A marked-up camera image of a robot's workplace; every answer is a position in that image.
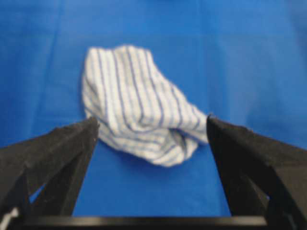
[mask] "blue stripe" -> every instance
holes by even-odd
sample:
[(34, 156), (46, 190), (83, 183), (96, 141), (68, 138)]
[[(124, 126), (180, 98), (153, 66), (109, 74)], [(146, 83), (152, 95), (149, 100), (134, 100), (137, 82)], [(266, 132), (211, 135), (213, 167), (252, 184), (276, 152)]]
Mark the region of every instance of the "blue stripe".
[(181, 133), (182, 135), (184, 135), (184, 136), (186, 136), (186, 137), (188, 137), (188, 138), (190, 138), (190, 139), (192, 139), (192, 140), (194, 140), (194, 141), (196, 141), (196, 142), (198, 142), (198, 143), (207, 144), (207, 142), (205, 142), (205, 141), (203, 141), (203, 140), (197, 138), (196, 136), (193, 136), (193, 135), (191, 135), (191, 134), (189, 134), (189, 133), (186, 133), (184, 130), (177, 129), (177, 131), (178, 131), (179, 133)]
[[(171, 134), (172, 134), (172, 137), (173, 139), (175, 140), (176, 142), (176, 138), (175, 138), (175, 135), (174, 135), (174, 132), (178, 132), (178, 134), (180, 135), (180, 129), (171, 129), (170, 130)], [(181, 139), (182, 139), (182, 143), (183, 143), (183, 152), (184, 152), (184, 159), (186, 158), (187, 156), (187, 144), (186, 144), (186, 139), (180, 135)]]
[[(93, 115), (93, 116), (95, 116), (97, 119), (98, 119), (98, 121), (100, 122), (100, 123), (102, 123), (103, 125), (105, 125), (106, 126), (106, 128), (109, 130), (109, 128), (108, 128), (108, 126), (107, 126), (107, 124), (105, 123), (105, 121), (103, 121), (101, 118), (99, 118), (99, 117), (97, 117), (96, 115), (95, 115), (95, 113), (93, 113), (93, 111), (91, 110), (91, 109), (89, 109), (88, 107), (85, 107), (85, 109), (91, 114), (91, 115)], [(135, 150), (144, 150), (144, 151), (147, 151), (147, 152), (157, 152), (156, 150), (154, 150), (154, 149), (148, 149), (148, 148), (146, 148), (146, 147), (142, 147), (142, 148), (140, 148), (140, 147), (137, 147), (137, 146), (129, 146), (129, 145), (127, 145), (127, 144), (125, 144), (125, 145), (119, 145), (118, 143), (116, 143), (112, 138), (110, 138), (108, 135), (105, 135), (105, 137), (107, 138), (107, 139), (109, 139), (112, 143), (114, 143), (114, 145), (116, 145), (118, 148), (120, 148), (121, 150), (125, 150), (125, 149), (135, 149)], [(157, 160), (157, 159), (159, 159), (159, 158), (161, 158), (162, 156), (164, 156), (164, 155), (166, 155), (170, 150), (172, 150), (173, 148), (175, 147), (175, 145), (173, 145), (172, 147), (170, 147), (166, 152), (164, 152), (163, 154), (161, 154), (161, 156), (159, 156), (159, 157), (157, 157), (157, 158), (155, 158), (155, 159), (147, 159), (148, 161), (154, 161), (154, 160)]]
[(106, 109), (105, 109), (105, 116), (106, 116), (106, 120), (108, 120), (108, 107), (107, 107), (107, 97), (106, 97), (106, 83), (105, 83), (105, 78), (104, 78), (104, 74), (103, 74), (103, 71), (102, 71), (102, 61), (101, 61), (101, 58), (100, 58), (100, 55), (99, 55), (99, 50), (97, 49), (96, 51), (97, 51), (97, 56), (98, 56), (99, 69), (100, 69), (100, 73), (101, 73), (102, 87), (104, 88), (105, 107), (106, 107)]
[(170, 102), (170, 100), (169, 100), (169, 98), (168, 98), (168, 96), (166, 94), (166, 90), (165, 90), (165, 86), (164, 86), (164, 82), (163, 81), (161, 81), (161, 87), (162, 87), (162, 91), (163, 91), (163, 93), (165, 95), (165, 98), (167, 100), (169, 111), (171, 113), (171, 119), (168, 122), (168, 127), (171, 127), (173, 122), (174, 122), (174, 112), (172, 110), (172, 103)]
[[(109, 58), (107, 56), (107, 53), (105, 52), (105, 62), (106, 62), (106, 69), (107, 69), (107, 73), (108, 73), (108, 76), (109, 76), (109, 79), (110, 79), (110, 83), (109, 83), (109, 88), (110, 88), (110, 102), (112, 103), (113, 105), (113, 110), (114, 110), (114, 103), (115, 103), (115, 99), (114, 99), (114, 91), (113, 91), (113, 84), (112, 84), (112, 77), (111, 77), (111, 69), (110, 69), (110, 61), (109, 61)], [(120, 129), (120, 125), (118, 124), (118, 122), (115, 122), (118, 130), (120, 131), (120, 133), (123, 133), (122, 130)]]
[(147, 66), (147, 69), (148, 69), (149, 79), (150, 79), (150, 82), (152, 84), (152, 87), (153, 87), (153, 90), (154, 90), (154, 93), (155, 93), (155, 96), (157, 98), (157, 101), (158, 101), (158, 104), (159, 104), (159, 107), (160, 107), (160, 111), (161, 111), (161, 119), (160, 119), (160, 122), (158, 124), (158, 126), (161, 127), (161, 125), (163, 123), (163, 119), (164, 119), (164, 111), (163, 111), (163, 107), (162, 107), (162, 104), (161, 104), (161, 100), (158, 96), (156, 87), (154, 85), (154, 81), (153, 81), (153, 78), (152, 78), (152, 75), (151, 75), (151, 69), (150, 69), (150, 66), (148, 64), (147, 52), (145, 52), (145, 50), (144, 50), (144, 53), (145, 53), (146, 66)]
[(164, 157), (166, 154), (168, 154), (168, 153), (169, 153), (173, 148), (175, 148), (175, 147), (176, 147), (176, 145), (172, 145), (171, 147), (168, 148), (168, 150), (166, 150), (166, 151), (164, 152), (164, 154), (162, 154), (161, 156), (159, 156), (159, 157), (157, 157), (156, 159), (153, 159), (153, 160), (151, 160), (151, 161), (156, 161), (156, 160), (158, 160), (158, 159)]
[[(118, 63), (117, 63), (117, 61), (116, 61), (116, 58), (114, 57), (114, 54), (113, 54), (113, 51), (112, 51), (112, 55), (113, 55), (113, 59), (114, 59), (114, 62), (115, 62), (115, 66), (116, 66), (116, 76), (117, 76), (117, 79), (118, 79)], [(130, 92), (129, 92), (129, 89), (127, 90), (127, 92), (128, 92), (128, 96), (129, 96), (129, 103), (130, 103), (130, 105), (131, 105), (131, 107), (132, 107), (132, 110), (133, 110), (133, 104), (132, 104), (132, 100), (131, 100), (131, 96), (130, 96)], [(122, 100), (122, 95), (120, 94), (120, 102), (121, 102), (121, 106), (122, 106), (122, 108), (124, 109), (124, 103), (123, 103), (123, 100)], [(132, 127), (131, 127), (131, 125), (127, 122), (127, 118), (126, 118), (126, 116), (125, 116), (125, 113), (122, 111), (122, 113), (123, 113), (123, 118), (124, 118), (124, 121), (125, 121), (125, 125), (128, 127), (128, 129), (130, 130), (130, 131), (132, 131), (132, 132), (134, 132), (134, 133), (136, 133), (136, 134), (146, 134), (146, 133), (151, 133), (151, 132), (153, 132), (153, 131), (156, 131), (158, 128), (156, 127), (156, 128), (152, 128), (152, 129), (150, 129), (150, 130), (145, 130), (145, 131), (141, 131), (141, 130), (134, 130)]]
[(127, 51), (127, 54), (128, 54), (129, 65), (130, 65), (130, 69), (131, 69), (131, 73), (132, 73), (132, 80), (133, 80), (134, 88), (136, 90), (136, 94), (137, 94), (137, 97), (138, 97), (139, 106), (140, 106), (140, 110), (141, 110), (141, 117), (139, 119), (139, 122), (140, 122), (143, 119), (144, 110), (143, 110), (143, 105), (142, 105), (142, 102), (141, 102), (139, 90), (138, 90), (138, 87), (136, 85), (135, 73), (134, 73), (133, 64), (132, 64), (132, 60), (131, 60), (131, 55), (129, 53), (128, 47), (126, 47), (126, 51)]
[[(125, 71), (127, 72), (127, 67), (126, 67), (126, 65), (124, 64), (124, 63), (125, 63), (125, 60), (124, 60), (123, 54), (120, 52), (119, 55), (120, 55), (120, 57), (121, 57), (121, 61), (122, 61), (122, 63), (123, 63), (123, 66), (124, 66), (124, 68), (125, 68)], [(130, 90), (128, 89), (128, 85), (129, 85), (128, 77), (127, 77), (126, 75), (124, 75), (124, 76), (125, 76), (125, 80), (126, 80), (126, 86), (127, 86), (126, 91), (127, 91), (127, 94), (128, 94), (129, 104), (130, 104), (131, 110), (132, 110), (132, 111), (135, 111), (134, 108), (133, 108), (133, 103), (132, 103), (132, 99), (131, 99), (131, 95), (130, 95)], [(135, 117), (135, 113), (132, 113), (132, 116), (133, 116), (134, 122), (137, 122), (137, 121), (136, 121), (136, 117)]]
[[(91, 96), (89, 96), (86, 92), (84, 92), (84, 94), (87, 96), (87, 98), (90, 100), (91, 104), (96, 108), (96, 109), (100, 109), (100, 107), (93, 102)], [(98, 116), (97, 114), (95, 114), (92, 110), (90, 110), (89, 107), (85, 106), (85, 108), (93, 115), (95, 116), (101, 123), (105, 124), (105, 126), (108, 127), (108, 124), (100, 117)], [(154, 143), (154, 144), (157, 144), (157, 145), (161, 145), (162, 143), (159, 142), (159, 141), (155, 141), (155, 140), (143, 140), (143, 139), (139, 139), (139, 138), (130, 138), (130, 137), (124, 137), (124, 136), (117, 136), (117, 135), (114, 135), (113, 131), (109, 128), (110, 130), (110, 133), (115, 137), (115, 138), (125, 138), (125, 139), (130, 139), (130, 140), (135, 140), (135, 141), (139, 141), (139, 142), (143, 142), (143, 143)]]
[(92, 86), (92, 85), (90, 84), (90, 82), (88, 81), (86, 71), (84, 71), (84, 78), (85, 78), (85, 81), (86, 81), (86, 83), (88, 84), (88, 86), (91, 88), (92, 92), (96, 95), (96, 90), (93, 88), (93, 86)]
[(186, 125), (184, 126), (184, 128), (188, 128), (189, 127), (189, 125), (190, 125), (190, 123), (191, 123), (191, 121), (192, 121), (192, 119), (191, 119), (191, 114), (190, 114), (190, 112), (188, 111), (188, 106), (187, 106), (187, 102), (183, 102), (184, 103), (184, 108), (185, 108), (185, 112), (186, 112), (186, 114), (188, 114), (188, 122), (186, 123)]
[(147, 87), (146, 87), (146, 84), (145, 84), (144, 73), (143, 73), (143, 69), (141, 67), (141, 61), (140, 61), (140, 56), (139, 56), (138, 50), (135, 50), (135, 53), (136, 53), (136, 57), (137, 57), (137, 60), (138, 60), (139, 67), (140, 67), (141, 79), (142, 79), (142, 82), (143, 82), (143, 85), (144, 85), (144, 89), (145, 89), (145, 93), (146, 93), (146, 96), (147, 96), (147, 102), (149, 104), (150, 111), (151, 111), (151, 116), (150, 116), (149, 124), (152, 124), (153, 119), (154, 119), (154, 117), (153, 117), (154, 116), (153, 105), (152, 105), (152, 101), (151, 101), (151, 99), (149, 97), (149, 94), (148, 94), (148, 91), (147, 91)]
[(171, 92), (172, 92), (172, 94), (173, 94), (173, 96), (174, 96), (174, 98), (175, 98), (175, 100), (176, 100), (177, 107), (178, 107), (178, 112), (179, 112), (179, 123), (178, 123), (178, 125), (177, 125), (177, 128), (179, 128), (179, 127), (181, 126), (181, 124), (182, 124), (181, 108), (180, 108), (180, 105), (179, 105), (179, 100), (178, 100), (178, 98), (177, 98), (177, 96), (176, 96), (176, 94), (175, 94), (175, 92), (174, 92), (173, 86), (170, 85), (170, 87), (171, 87)]
[[(176, 90), (175, 89), (177, 89), (175, 86), (174, 87), (172, 87), (172, 90), (174, 91), (173, 92), (173, 94), (174, 95), (176, 95), (176, 97), (177, 97), (177, 94), (176, 94)], [(187, 110), (187, 102), (185, 102), (185, 101), (182, 101), (181, 103), (179, 102), (179, 103), (177, 103), (177, 105), (178, 105), (178, 109), (180, 109), (180, 112), (181, 112), (181, 115), (182, 115), (182, 110), (181, 110), (181, 108), (179, 108), (179, 107), (182, 107), (182, 105), (184, 104), (184, 107), (185, 107), (185, 112), (186, 112), (186, 114), (188, 114), (188, 122), (184, 122), (186, 125), (185, 126), (182, 126), (181, 128), (182, 129), (184, 129), (184, 128), (187, 128), (188, 126), (189, 126), (189, 124), (191, 123), (191, 116), (190, 116), (190, 113), (188, 113), (188, 110)]]
[(176, 156), (174, 156), (173, 158), (163, 162), (163, 165), (167, 165), (168, 163), (172, 163), (174, 162), (175, 160), (177, 160), (177, 158), (180, 156), (180, 154), (177, 154)]
[(194, 111), (194, 107), (192, 106), (192, 112), (193, 112), (193, 114), (196, 116), (196, 118), (197, 118), (197, 123), (196, 123), (196, 125), (195, 125), (195, 127), (192, 129), (192, 130), (196, 130), (197, 128), (198, 128), (198, 126), (200, 125), (200, 118), (196, 115), (196, 113), (195, 113), (195, 111)]

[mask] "black metal bar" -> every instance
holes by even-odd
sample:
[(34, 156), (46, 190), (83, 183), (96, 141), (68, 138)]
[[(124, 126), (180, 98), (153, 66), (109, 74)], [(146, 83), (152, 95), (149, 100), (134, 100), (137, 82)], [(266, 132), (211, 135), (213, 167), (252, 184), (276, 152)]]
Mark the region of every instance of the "black metal bar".
[(263, 217), (233, 218), (103, 218), (103, 217), (36, 217), (28, 218), (22, 229), (106, 229), (133, 227), (191, 227), (206, 230), (264, 230), (268, 229)]
[(28, 195), (53, 178), (35, 203), (35, 213), (45, 212), (53, 201), (52, 214), (71, 214), (97, 136), (97, 120), (89, 118), (0, 149), (0, 211), (7, 210), (10, 204), (9, 208), (18, 206), (26, 212)]
[[(248, 176), (270, 196), (266, 218), (271, 226), (306, 229), (306, 150), (212, 117), (207, 132), (232, 213), (255, 211), (263, 204), (257, 191), (248, 192), (253, 187), (242, 179)], [(250, 208), (244, 205), (251, 200)]]
[(235, 126), (226, 126), (215, 118), (207, 119), (207, 134), (228, 206), (232, 215), (264, 216), (268, 204), (266, 195), (242, 172), (240, 164), (247, 164), (239, 156), (243, 150), (226, 133)]

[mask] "blue table cover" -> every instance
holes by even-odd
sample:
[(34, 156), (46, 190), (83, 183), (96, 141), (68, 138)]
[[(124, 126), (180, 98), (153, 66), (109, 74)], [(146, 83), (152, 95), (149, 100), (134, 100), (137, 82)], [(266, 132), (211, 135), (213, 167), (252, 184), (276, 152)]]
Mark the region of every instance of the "blue table cover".
[[(304, 0), (2, 0), (0, 146), (82, 120), (88, 47), (122, 44), (203, 112), (307, 148)], [(99, 142), (74, 215), (230, 212), (209, 146), (162, 168)]]

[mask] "fabric fold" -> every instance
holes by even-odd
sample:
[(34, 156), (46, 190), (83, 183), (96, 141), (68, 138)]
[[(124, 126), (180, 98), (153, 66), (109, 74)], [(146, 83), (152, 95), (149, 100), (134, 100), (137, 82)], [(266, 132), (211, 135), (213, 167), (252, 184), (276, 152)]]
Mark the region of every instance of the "fabric fold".
[(84, 64), (85, 113), (98, 119), (109, 146), (169, 167), (208, 143), (206, 115), (162, 75), (149, 50), (92, 47)]

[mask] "blue cloth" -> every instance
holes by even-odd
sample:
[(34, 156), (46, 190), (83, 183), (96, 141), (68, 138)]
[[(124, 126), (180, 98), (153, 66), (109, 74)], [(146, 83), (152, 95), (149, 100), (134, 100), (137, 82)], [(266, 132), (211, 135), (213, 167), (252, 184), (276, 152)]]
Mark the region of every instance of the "blue cloth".
[[(307, 148), (303, 0), (3, 0), (0, 144), (84, 118), (89, 46), (134, 44), (201, 111)], [(228, 216), (210, 148), (170, 169), (95, 149), (75, 215)]]

